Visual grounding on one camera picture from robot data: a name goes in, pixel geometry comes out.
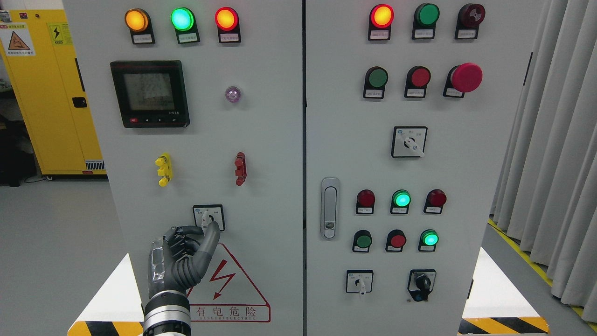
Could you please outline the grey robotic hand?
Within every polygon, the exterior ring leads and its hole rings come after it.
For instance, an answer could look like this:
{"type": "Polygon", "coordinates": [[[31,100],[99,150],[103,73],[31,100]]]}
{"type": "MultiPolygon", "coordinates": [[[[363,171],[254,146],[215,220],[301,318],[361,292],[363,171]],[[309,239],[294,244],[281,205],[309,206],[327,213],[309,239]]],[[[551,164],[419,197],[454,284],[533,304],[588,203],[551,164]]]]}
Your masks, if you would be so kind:
{"type": "Polygon", "coordinates": [[[171,227],[152,242],[148,261],[148,296],[185,292],[201,282],[220,240],[218,222],[202,227],[171,227]]]}

